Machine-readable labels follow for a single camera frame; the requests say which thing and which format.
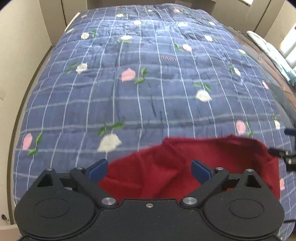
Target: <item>plaid pattern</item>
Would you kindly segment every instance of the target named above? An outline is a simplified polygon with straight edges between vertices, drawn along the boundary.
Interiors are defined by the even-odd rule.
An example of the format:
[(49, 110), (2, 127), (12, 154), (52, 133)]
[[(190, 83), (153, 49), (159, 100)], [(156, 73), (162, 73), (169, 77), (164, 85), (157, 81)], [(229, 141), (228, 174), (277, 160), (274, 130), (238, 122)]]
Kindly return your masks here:
[[(35, 87), (25, 111), (15, 150), (15, 202), (46, 168), (67, 172), (90, 166), (101, 158), (109, 162), (139, 149), (161, 143), (164, 137), (212, 138), (238, 134), (236, 121), (248, 121), (253, 137), (268, 147), (291, 150), (284, 125), (276, 130), (272, 120), (279, 111), (255, 61), (242, 55), (240, 45), (215, 19), (202, 10), (176, 4), (120, 6), (89, 10), (77, 18), (62, 36)], [(96, 36), (81, 39), (83, 32)], [(131, 43), (117, 43), (129, 35)], [(213, 41), (206, 40), (211, 36)], [(188, 44), (192, 52), (177, 51), (174, 44)], [(88, 70), (67, 74), (75, 62)], [(237, 68), (241, 76), (231, 73)], [(146, 81), (122, 82), (126, 69), (147, 69)], [(201, 102), (194, 82), (207, 84), (212, 101)], [(124, 122), (114, 130), (122, 144), (113, 152), (97, 152), (105, 124)], [(22, 141), (42, 132), (38, 153), (28, 156)], [(286, 188), (281, 203), (286, 219), (296, 217), (293, 173), (279, 162)], [(286, 239), (293, 224), (283, 225)]]

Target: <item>red cloth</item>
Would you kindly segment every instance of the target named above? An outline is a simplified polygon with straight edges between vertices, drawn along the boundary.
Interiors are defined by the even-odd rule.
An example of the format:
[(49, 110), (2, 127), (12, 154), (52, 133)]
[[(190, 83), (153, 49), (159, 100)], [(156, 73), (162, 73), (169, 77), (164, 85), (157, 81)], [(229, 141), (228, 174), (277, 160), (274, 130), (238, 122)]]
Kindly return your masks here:
[(197, 159), (230, 173), (254, 169), (279, 199), (279, 162), (264, 144), (251, 138), (165, 138), (163, 143), (118, 159), (109, 165), (99, 186), (122, 199), (182, 199), (200, 184), (191, 175)]

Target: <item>door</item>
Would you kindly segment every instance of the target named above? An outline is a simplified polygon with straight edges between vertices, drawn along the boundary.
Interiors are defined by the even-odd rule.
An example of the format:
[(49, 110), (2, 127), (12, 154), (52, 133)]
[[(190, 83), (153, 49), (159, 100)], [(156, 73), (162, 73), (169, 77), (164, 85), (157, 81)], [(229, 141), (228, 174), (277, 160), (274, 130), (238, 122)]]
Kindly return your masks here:
[[(199, 1), (193, 0), (195, 9)], [(271, 0), (203, 0), (213, 5), (211, 15), (220, 23), (245, 33), (255, 31)]]

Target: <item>metal bolt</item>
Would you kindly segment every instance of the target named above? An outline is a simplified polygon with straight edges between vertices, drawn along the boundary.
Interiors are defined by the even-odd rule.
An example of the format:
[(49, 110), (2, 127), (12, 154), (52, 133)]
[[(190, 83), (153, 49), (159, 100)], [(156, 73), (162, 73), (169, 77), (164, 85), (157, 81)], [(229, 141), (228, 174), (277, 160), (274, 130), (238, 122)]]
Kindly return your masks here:
[(197, 199), (194, 197), (185, 197), (183, 199), (183, 203), (187, 204), (187, 205), (193, 205), (197, 203)]
[(116, 203), (116, 199), (112, 197), (105, 197), (102, 199), (102, 204), (104, 205), (113, 205)]
[(152, 203), (147, 203), (146, 207), (153, 207), (154, 205)]

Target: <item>bed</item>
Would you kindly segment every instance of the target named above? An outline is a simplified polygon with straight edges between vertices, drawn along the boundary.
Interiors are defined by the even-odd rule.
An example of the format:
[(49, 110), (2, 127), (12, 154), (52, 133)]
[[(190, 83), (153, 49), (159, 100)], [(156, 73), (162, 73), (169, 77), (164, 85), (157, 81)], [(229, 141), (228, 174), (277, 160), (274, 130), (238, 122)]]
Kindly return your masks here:
[[(112, 162), (164, 137), (235, 134), (294, 150), (284, 129), (294, 125), (296, 99), (246, 42), (208, 13), (177, 4), (81, 13), (29, 98), (15, 149), (15, 203), (46, 167)], [(295, 219), (294, 174), (282, 160), (279, 168), (285, 218)], [(279, 237), (293, 228), (283, 225)]]

